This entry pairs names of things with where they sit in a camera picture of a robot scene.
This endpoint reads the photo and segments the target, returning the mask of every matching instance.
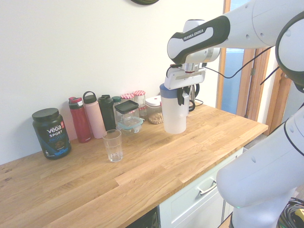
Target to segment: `black container lid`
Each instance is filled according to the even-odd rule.
[[[138,103],[128,100],[115,106],[115,109],[121,114],[127,114],[128,112],[138,108]]]
[[[33,113],[32,118],[34,121],[43,122],[50,121],[59,116],[59,110],[56,108],[46,108]]]
[[[100,98],[98,98],[98,102],[101,107],[112,107],[114,104],[114,101],[110,95],[102,95]]]
[[[97,98],[96,98],[95,93],[93,93],[92,91],[87,91],[83,95],[83,100],[84,100],[85,104],[91,104],[91,103],[94,103],[95,101],[97,101]]]
[[[120,96],[113,96],[112,99],[113,99],[114,103],[122,101],[122,98]]]

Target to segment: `white cabinet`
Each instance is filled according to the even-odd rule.
[[[233,207],[226,204],[216,186],[218,171],[237,156],[243,148],[197,178],[159,205],[161,228],[217,228]]]

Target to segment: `silver drawer pull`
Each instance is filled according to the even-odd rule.
[[[212,184],[213,184],[213,185],[212,185],[210,188],[208,188],[206,191],[203,191],[202,189],[200,189],[200,188],[198,187],[198,190],[199,190],[200,195],[202,196],[202,195],[204,195],[204,194],[206,194],[206,193],[212,191],[213,189],[215,189],[216,186],[217,186],[217,181],[216,181],[216,180],[213,180]]]

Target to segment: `red water bottle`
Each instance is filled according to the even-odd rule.
[[[86,143],[91,139],[89,123],[86,119],[84,103],[82,98],[70,97],[68,105],[73,117],[77,139],[80,143]]]

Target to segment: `wall clock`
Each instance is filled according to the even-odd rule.
[[[151,5],[156,3],[158,0],[131,0],[140,5]]]

